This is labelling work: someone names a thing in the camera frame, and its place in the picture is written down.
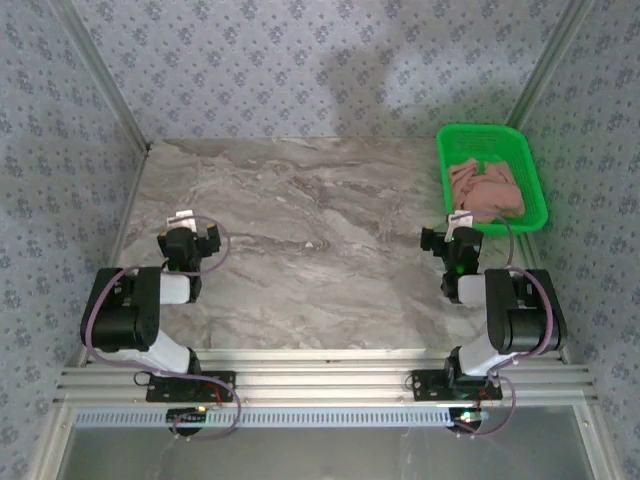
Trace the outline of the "pink printed t-shirt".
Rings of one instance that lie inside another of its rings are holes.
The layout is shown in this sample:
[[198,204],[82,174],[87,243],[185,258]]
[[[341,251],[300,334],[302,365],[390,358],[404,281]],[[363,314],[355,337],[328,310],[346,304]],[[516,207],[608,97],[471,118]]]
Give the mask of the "pink printed t-shirt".
[[469,158],[447,168],[455,210],[480,212],[479,223],[489,223],[492,214],[518,218],[525,214],[521,190],[507,162],[480,162]]

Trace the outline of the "green plastic basket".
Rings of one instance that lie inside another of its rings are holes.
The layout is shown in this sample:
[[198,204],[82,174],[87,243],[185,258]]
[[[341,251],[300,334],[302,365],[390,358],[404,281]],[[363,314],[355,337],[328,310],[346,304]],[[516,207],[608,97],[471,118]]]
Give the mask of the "green plastic basket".
[[526,137],[505,125],[449,124],[436,135],[444,208],[454,211],[449,168],[474,158],[478,170],[493,163],[506,163],[514,176],[524,202],[524,215],[511,218],[516,235],[537,232],[548,221],[548,209]]

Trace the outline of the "black controller board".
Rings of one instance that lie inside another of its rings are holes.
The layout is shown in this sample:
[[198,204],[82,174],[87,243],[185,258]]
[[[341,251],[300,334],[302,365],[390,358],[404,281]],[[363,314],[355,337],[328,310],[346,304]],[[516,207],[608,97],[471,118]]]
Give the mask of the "black controller board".
[[206,418],[207,409],[200,407],[170,408],[165,414],[167,424],[202,424],[206,422]]
[[452,425],[448,429],[456,434],[473,434],[489,418],[487,412],[473,408],[450,408],[449,416]]

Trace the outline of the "grey metal panel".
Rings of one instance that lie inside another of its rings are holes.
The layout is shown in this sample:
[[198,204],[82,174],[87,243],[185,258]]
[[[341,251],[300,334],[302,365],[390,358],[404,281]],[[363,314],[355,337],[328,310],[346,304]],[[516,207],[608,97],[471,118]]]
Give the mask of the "grey metal panel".
[[432,428],[243,429],[217,441],[161,429],[79,429],[57,480],[595,480],[577,444],[459,439]]

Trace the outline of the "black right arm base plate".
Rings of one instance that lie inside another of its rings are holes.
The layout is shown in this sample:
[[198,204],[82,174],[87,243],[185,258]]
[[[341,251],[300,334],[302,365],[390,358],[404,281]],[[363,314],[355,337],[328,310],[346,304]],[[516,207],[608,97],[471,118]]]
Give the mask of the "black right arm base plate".
[[415,401],[501,400],[502,389],[487,377],[447,373],[444,369],[413,370],[409,376]]

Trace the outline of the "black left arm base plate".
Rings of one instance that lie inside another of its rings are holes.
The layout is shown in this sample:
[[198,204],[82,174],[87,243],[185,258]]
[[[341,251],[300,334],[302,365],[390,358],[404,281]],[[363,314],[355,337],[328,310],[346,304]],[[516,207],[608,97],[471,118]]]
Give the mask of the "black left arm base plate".
[[150,375],[146,387],[149,403],[233,403],[234,398],[227,388],[200,380]]

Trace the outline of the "aluminium mounting rail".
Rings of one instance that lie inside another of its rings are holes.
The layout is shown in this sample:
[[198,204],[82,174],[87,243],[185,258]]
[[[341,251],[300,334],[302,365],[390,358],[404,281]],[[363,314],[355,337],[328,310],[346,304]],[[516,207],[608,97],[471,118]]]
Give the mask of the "aluminium mounting rail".
[[[408,376],[444,364],[445,352],[421,349],[370,350],[200,350],[206,370],[233,370],[235,390],[248,407],[407,406],[413,395]],[[503,370],[520,406],[592,404],[593,377],[580,364],[550,353]],[[57,403],[77,407],[121,407],[144,402],[134,373],[89,360],[64,369]]]

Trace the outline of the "aluminium frame post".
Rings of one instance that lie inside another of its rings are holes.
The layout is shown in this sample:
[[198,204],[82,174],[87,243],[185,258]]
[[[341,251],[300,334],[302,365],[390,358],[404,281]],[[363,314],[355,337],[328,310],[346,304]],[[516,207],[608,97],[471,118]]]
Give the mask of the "aluminium frame post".
[[86,28],[72,0],[47,0],[62,28],[78,52],[98,90],[114,114],[119,126],[132,147],[142,156],[148,152],[149,143],[144,137],[134,115],[126,103],[114,75],[102,58],[89,30]]
[[596,0],[567,0],[522,92],[506,118],[506,126],[516,130],[523,128],[595,3]]

